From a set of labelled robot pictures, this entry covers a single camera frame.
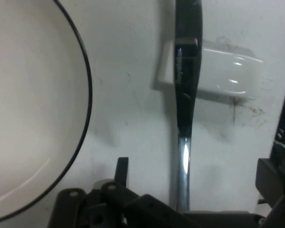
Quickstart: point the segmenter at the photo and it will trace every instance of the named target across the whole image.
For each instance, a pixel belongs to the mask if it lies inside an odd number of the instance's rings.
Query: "black plastic part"
[[[285,195],[274,206],[261,228],[285,228]]]
[[[76,228],[81,203],[86,196],[82,189],[66,189],[56,199],[48,228]]]
[[[122,180],[124,180],[124,171],[128,164],[122,161],[126,160],[119,160],[117,165],[119,168],[116,168],[116,172],[123,173]],[[265,187],[271,188],[269,184],[272,175],[274,175],[273,184],[276,184],[277,176],[282,177],[276,167],[268,160],[260,159],[257,174],[258,185],[262,183],[265,184]],[[267,190],[266,194],[270,196],[270,189]],[[126,218],[127,224],[123,223],[124,218]],[[150,195],[139,197],[123,184],[112,181],[104,184],[101,190],[92,190],[88,195],[80,189],[60,192],[48,226],[48,228],[125,227],[285,228],[285,192],[276,202],[267,218],[241,212],[191,212],[182,215]]]
[[[128,224],[146,228],[198,228],[199,226],[150,195],[143,195],[124,209]]]
[[[185,216],[203,228],[259,228],[263,216],[248,212],[233,213],[188,213]]]
[[[114,180],[123,186],[127,184],[129,158],[118,158]]]
[[[114,205],[118,209],[124,209],[134,199],[138,198],[136,193],[114,181],[104,184],[101,191],[105,202]]]
[[[273,207],[285,195],[285,175],[269,159],[258,160],[256,174],[257,190]]]

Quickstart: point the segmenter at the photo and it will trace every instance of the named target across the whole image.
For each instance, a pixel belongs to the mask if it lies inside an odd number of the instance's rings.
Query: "white surface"
[[[113,176],[119,156],[130,157],[132,190],[169,202],[175,101],[173,87],[154,81],[161,47],[173,37],[172,2],[62,2],[93,67],[88,134],[57,187],[30,210],[0,223],[0,228],[46,227],[61,189],[90,191],[93,182]],[[191,151],[191,208],[253,212],[257,159],[269,156],[285,94],[285,0],[206,0],[203,13],[204,39],[252,50],[266,66],[255,100],[199,94]]]
[[[80,46],[56,5],[0,0],[0,218],[62,173],[87,107]]]

